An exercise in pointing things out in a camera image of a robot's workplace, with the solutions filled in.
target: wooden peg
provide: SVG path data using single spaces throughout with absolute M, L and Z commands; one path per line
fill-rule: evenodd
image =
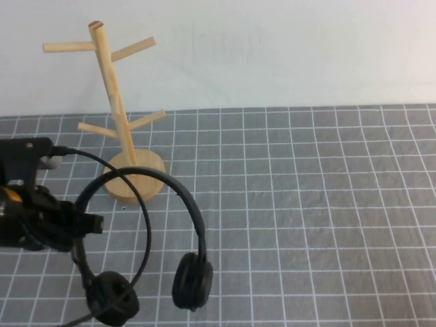
M 148 39 L 139 41 L 139 42 L 132 44 L 130 46 L 126 46 L 125 48 L 122 48 L 122 49 L 112 53 L 112 62 L 120 60 L 120 59 L 125 58 L 125 57 L 128 57 L 129 55 L 132 55 L 133 53 L 143 51 L 143 50 L 148 49 L 148 48 L 155 46 L 155 45 L 156 45 L 156 41 L 155 41 L 155 38 L 152 36 L 152 37 L 149 37 Z
M 94 125 L 89 125 L 85 123 L 79 123 L 77 126 L 79 131 L 88 131 L 90 133 L 100 134 L 102 136 L 108 136 L 109 138 L 118 138 L 118 134 L 111 129 L 107 129 L 104 127 L 98 127 Z
M 156 121 L 157 119 L 166 117 L 166 113 L 163 110 L 154 112 L 152 114 L 149 114 L 148 116 L 136 119 L 135 121 L 130 122 L 129 128 L 131 131 L 134 129 L 137 129 L 139 127 L 142 127 L 144 125 L 150 124 L 153 121 Z
M 93 42 L 45 43 L 44 52 L 95 51 Z

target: black device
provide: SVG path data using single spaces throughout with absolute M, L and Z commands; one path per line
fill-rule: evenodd
M 38 168 L 51 168 L 56 157 L 84 155 L 110 171 L 84 188 L 75 203 L 58 201 L 50 191 L 36 185 Z M 151 249 L 150 219 L 138 190 L 126 177 L 130 174 L 150 176 L 171 187 L 185 203 L 198 235 L 198 253 L 186 253 L 178 265 L 172 286 L 174 304 L 195 311 L 208 300 L 213 268 L 206 257 L 204 222 L 194 198 L 174 177 L 152 168 L 116 169 L 108 162 L 84 151 L 54 146 L 49 138 L 0 140 L 0 247 L 40 251 L 47 247 L 71 251 L 73 262 L 82 275 L 90 314 L 62 327 L 75 326 L 95 317 L 109 326 L 122 326 L 139 310 L 134 286 L 145 269 Z M 114 178 L 123 179 L 138 198 L 146 222 L 147 241 L 138 272 L 129 282 L 117 272 L 105 271 L 95 276 L 87 263 L 83 238 L 102 233 L 103 217 L 85 213 L 95 192 Z

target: table surface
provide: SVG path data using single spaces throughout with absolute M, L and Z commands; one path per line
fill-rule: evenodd
M 0 136 L 48 136 L 104 159 L 121 151 L 79 132 L 81 121 L 114 127 L 107 114 L 10 117 Z M 153 250 L 127 326 L 436 326 L 435 123 L 436 106 L 423 104 L 235 108 L 168 112 L 134 131 L 194 194 L 215 275 L 205 307 L 173 305 L 174 271 L 197 240 L 164 187 L 147 203 Z M 74 200 L 101 173 L 71 156 L 39 181 Z M 146 241 L 138 206 L 101 190 L 89 210 L 105 217 L 85 240 L 93 271 L 131 277 Z M 0 262 L 0 326 L 87 313 L 68 254 L 0 249 Z

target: black cable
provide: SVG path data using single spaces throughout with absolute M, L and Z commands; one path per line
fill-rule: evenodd
M 130 189 L 133 191 L 133 193 L 135 194 L 135 196 L 138 199 L 139 205 L 141 206 L 142 212 L 144 213 L 144 219 L 145 219 L 145 224 L 146 224 L 146 236 L 147 236 L 147 241 L 146 241 L 146 247 L 145 247 L 145 253 L 144 253 L 144 257 L 142 259 L 141 265 L 137 271 L 137 273 L 135 274 L 135 276 L 133 277 L 133 279 L 131 280 L 129 286 L 124 290 L 124 292 L 112 303 L 110 303 L 108 306 L 104 307 L 103 309 L 96 311 L 96 312 L 91 312 L 87 315 L 84 315 L 82 317 L 79 317 L 78 319 L 75 319 L 67 324 L 63 324 L 63 325 L 59 325 L 59 327 L 73 327 L 76 326 L 82 322 L 85 322 L 87 320 L 90 320 L 94 317 L 97 317 L 98 315 L 101 315 L 102 313 L 107 312 L 107 310 L 110 310 L 111 308 L 113 308 L 117 303 L 121 302 L 124 297 L 126 295 L 128 295 L 128 293 L 130 293 L 133 289 L 135 284 L 138 282 L 139 278 L 141 277 L 142 273 L 144 272 L 146 263 L 149 259 L 150 256 L 150 250 L 151 250 L 151 224 L 150 224 L 150 218 L 149 218 L 149 214 L 147 213 L 147 209 L 145 207 L 144 201 L 141 198 L 141 195 L 139 194 L 138 190 L 134 187 L 134 185 L 131 183 L 131 181 L 129 181 L 129 179 L 125 176 L 128 175 L 127 173 L 116 169 L 114 166 L 112 166 L 110 163 L 108 163 L 107 161 L 97 157 L 96 155 L 93 155 L 92 153 L 88 153 L 85 151 L 81 151 L 81 150 L 76 150 L 76 149 L 71 149 L 71 148 L 67 148 L 66 146 L 55 146 L 53 148 L 53 152 L 54 155 L 82 155 L 84 157 L 88 157 L 90 159 L 93 159 L 99 163 L 101 163 L 103 166 L 111 169 L 111 173 L 112 175 L 110 176 L 110 178 L 105 178 L 107 179 L 107 181 L 105 181 L 104 179 L 100 179 L 99 181 L 101 181 L 98 185 L 99 189 L 100 187 L 102 187 L 104 184 L 106 184 L 108 181 L 111 181 L 114 178 L 120 177 L 124 182 L 126 182 L 127 185 L 129 185 Z M 80 194 L 79 199 L 81 199 L 80 201 L 82 201 L 81 203 L 86 205 L 81 205 L 81 209 L 84 211 L 85 208 L 87 207 L 87 204 L 89 202 L 89 199 L 91 199 L 91 196 L 93 195 L 93 193 L 89 192 L 89 188 L 85 187 L 85 189 L 83 190 L 83 192 Z

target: wooden pole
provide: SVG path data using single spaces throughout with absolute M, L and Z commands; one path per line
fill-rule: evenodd
M 108 94 L 112 118 L 115 121 L 116 131 L 120 139 L 123 154 L 129 166 L 137 166 L 135 148 L 129 130 L 129 121 L 124 109 L 118 79 L 116 78 L 112 54 L 106 37 L 106 29 L 102 22 L 92 22 L 89 24 L 89 32 L 95 45 L 95 54 L 102 71 L 104 86 Z

